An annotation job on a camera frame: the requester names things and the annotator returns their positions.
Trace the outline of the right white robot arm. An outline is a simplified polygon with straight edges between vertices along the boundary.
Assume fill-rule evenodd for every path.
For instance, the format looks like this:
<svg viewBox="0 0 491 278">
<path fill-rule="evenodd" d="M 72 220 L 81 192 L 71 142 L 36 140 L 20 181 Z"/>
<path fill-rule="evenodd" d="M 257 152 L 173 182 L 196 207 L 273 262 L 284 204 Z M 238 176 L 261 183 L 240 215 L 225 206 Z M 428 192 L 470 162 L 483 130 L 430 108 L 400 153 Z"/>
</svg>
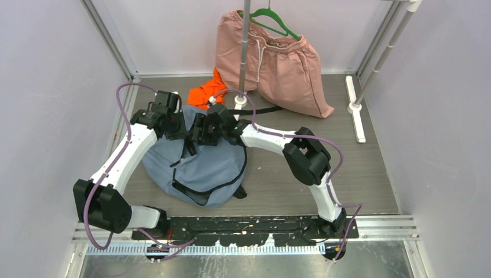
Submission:
<svg viewBox="0 0 491 278">
<path fill-rule="evenodd" d="M 347 214 L 332 186 L 331 155 L 322 139 L 310 129 L 282 131 L 267 128 L 254 120 L 237 120 L 231 110 L 215 104 L 205 114 L 195 116 L 188 137 L 201 145 L 217 145 L 219 139 L 224 139 L 231 145 L 263 149 L 283 156 L 293 176 L 309 188 L 321 218 L 323 234 L 335 238 L 343 232 Z"/>
</svg>

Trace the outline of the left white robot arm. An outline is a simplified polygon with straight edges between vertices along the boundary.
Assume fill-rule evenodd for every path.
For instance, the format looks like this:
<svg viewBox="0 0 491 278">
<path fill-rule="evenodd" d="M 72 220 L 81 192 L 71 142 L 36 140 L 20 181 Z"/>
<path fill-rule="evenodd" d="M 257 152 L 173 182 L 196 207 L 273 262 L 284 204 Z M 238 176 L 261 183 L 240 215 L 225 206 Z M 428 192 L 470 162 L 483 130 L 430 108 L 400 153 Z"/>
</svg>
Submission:
<svg viewBox="0 0 491 278">
<path fill-rule="evenodd" d="M 177 92 L 159 90 L 146 109 L 127 121 L 129 128 L 104 165 L 88 180 L 73 187 L 79 220 L 108 232 L 146 228 L 155 239 L 168 234 L 166 212 L 150 206 L 132 206 L 123 194 L 134 170 L 146 152 L 161 138 L 182 139 L 186 135 L 181 98 Z"/>
</svg>

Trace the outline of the blue student backpack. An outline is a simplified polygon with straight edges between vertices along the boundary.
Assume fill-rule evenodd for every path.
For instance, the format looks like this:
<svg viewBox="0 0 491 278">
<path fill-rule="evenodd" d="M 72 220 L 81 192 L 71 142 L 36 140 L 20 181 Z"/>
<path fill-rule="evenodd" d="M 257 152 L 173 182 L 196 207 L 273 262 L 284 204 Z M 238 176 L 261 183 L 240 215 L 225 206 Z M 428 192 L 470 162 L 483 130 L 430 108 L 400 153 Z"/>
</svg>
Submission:
<svg viewBox="0 0 491 278">
<path fill-rule="evenodd" d="M 232 197 L 247 197 L 242 186 L 247 151 L 223 138 L 216 146 L 209 146 L 163 137 L 141 161 L 159 188 L 184 202 L 216 208 Z"/>
</svg>

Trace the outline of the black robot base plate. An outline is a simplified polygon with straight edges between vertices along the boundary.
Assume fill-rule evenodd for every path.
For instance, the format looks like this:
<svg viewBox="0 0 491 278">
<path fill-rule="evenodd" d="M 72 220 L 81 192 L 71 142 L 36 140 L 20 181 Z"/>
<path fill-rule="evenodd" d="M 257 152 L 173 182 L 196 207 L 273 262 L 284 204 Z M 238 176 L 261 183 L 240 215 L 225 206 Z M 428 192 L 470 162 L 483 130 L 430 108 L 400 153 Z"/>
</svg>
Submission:
<svg viewBox="0 0 491 278">
<path fill-rule="evenodd" d="M 339 232 L 331 232 L 326 221 L 315 215 L 242 216 L 242 217 L 171 217 L 155 228 L 133 228 L 132 239 L 170 244 L 193 241 L 196 246 L 259 247 L 271 240 L 275 247 L 313 246 L 329 240 L 359 237 L 357 224 L 347 217 Z"/>
</svg>

